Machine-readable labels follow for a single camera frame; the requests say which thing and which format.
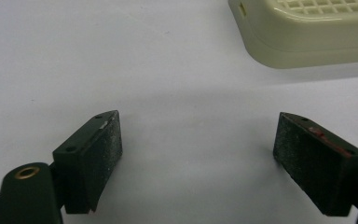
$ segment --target beige plastic lid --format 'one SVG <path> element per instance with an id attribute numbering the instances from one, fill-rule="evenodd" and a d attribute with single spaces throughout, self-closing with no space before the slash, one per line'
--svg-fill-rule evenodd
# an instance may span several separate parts
<path id="1" fill-rule="evenodd" d="M 358 62 L 358 0 L 228 0 L 249 54 L 274 68 Z"/>

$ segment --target brass insert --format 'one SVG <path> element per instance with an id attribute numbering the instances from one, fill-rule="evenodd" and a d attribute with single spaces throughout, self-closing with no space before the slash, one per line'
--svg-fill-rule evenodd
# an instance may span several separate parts
<path id="1" fill-rule="evenodd" d="M 40 171 L 40 168 L 37 166 L 25 167 L 25 168 L 21 169 L 20 171 L 18 171 L 14 175 L 14 177 L 16 179 L 27 179 L 29 177 L 36 175 L 39 171 Z"/>

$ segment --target white table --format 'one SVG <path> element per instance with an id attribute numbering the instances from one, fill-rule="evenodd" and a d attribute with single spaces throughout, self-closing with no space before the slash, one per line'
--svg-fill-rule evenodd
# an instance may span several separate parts
<path id="1" fill-rule="evenodd" d="M 272 148 L 281 111 L 358 146 L 358 63 L 257 63 L 226 0 L 0 0 L 0 185 L 113 109 L 123 158 L 97 212 L 65 224 L 357 217 L 324 217 Z"/>

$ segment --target grid pattern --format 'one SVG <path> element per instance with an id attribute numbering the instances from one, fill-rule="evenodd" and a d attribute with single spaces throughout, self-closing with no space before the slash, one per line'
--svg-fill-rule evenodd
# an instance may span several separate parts
<path id="1" fill-rule="evenodd" d="M 301 14 L 338 14 L 338 13 L 358 12 L 358 0 L 276 0 L 276 1 L 283 7 Z"/>

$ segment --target white surface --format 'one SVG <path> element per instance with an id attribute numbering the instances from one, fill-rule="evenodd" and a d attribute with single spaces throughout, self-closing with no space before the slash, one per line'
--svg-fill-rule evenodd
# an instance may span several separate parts
<path id="1" fill-rule="evenodd" d="M 0 184 L 117 109 L 124 155 L 71 223 L 354 223 L 272 159 L 279 112 L 358 146 L 358 63 L 275 70 L 226 0 L 0 1 Z"/>

